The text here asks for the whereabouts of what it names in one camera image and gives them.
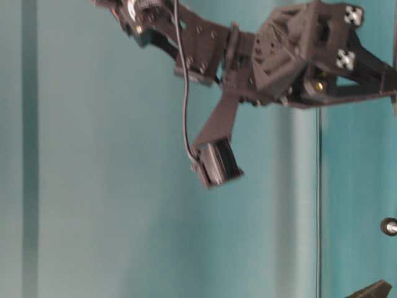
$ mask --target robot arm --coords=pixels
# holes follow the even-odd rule
[[[171,0],[91,0],[106,7],[141,47],[152,44],[183,75]],[[181,40],[191,81],[223,90],[221,100],[193,145],[204,185],[242,175],[230,147],[238,105],[270,103],[307,109],[397,95],[397,71],[360,43],[364,10],[350,4],[306,4],[275,9],[258,33],[225,27],[178,7]],[[221,79],[216,77],[222,65]],[[338,85],[347,78],[350,86]]]

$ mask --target wire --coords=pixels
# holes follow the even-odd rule
[[[184,71],[184,79],[185,79],[185,93],[184,93],[184,103],[183,103],[183,112],[182,112],[184,143],[185,143],[185,149],[186,149],[187,156],[192,161],[192,163],[197,163],[198,162],[197,157],[194,156],[194,154],[192,153],[192,150],[190,149],[189,138],[187,136],[187,103],[189,101],[189,74],[187,71],[184,46],[182,44],[181,27],[180,27],[180,23],[179,23],[179,1],[178,0],[174,0],[174,23],[175,23],[176,36],[177,36],[177,42],[178,42],[178,47],[179,47],[179,56],[181,56],[182,68]]]

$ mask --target metal rod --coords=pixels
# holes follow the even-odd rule
[[[322,260],[323,260],[323,171],[322,171],[322,154],[323,154],[323,120],[321,108],[317,109],[317,264],[316,264],[316,298],[321,298],[322,283]]]
[[[397,70],[397,0],[395,1],[395,32],[394,32],[394,43],[393,43],[393,67]],[[395,116],[397,117],[397,96],[391,97],[391,103]]]

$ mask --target teal curtain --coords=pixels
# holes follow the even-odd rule
[[[295,2],[184,3],[255,32]],[[350,2],[366,8],[363,44],[391,62],[394,1]],[[321,127],[316,110],[242,106],[232,146],[246,175],[206,191],[165,54],[89,1],[1,8],[1,297],[333,298],[397,285],[397,243],[379,230],[397,213],[389,100],[323,109]],[[190,138],[220,95],[192,86]]]
[[[350,2],[365,8],[363,45],[392,64],[395,1]],[[384,218],[397,217],[390,100],[323,109],[322,130],[323,298],[346,297],[379,279],[397,286],[397,241],[380,231]]]

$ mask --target brass screw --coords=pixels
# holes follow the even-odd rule
[[[316,82],[314,84],[314,88],[315,90],[317,90],[318,92],[323,92],[324,91],[324,84],[322,82]]]
[[[142,34],[142,32],[143,32],[142,26],[139,26],[139,25],[135,27],[135,30],[138,34]]]

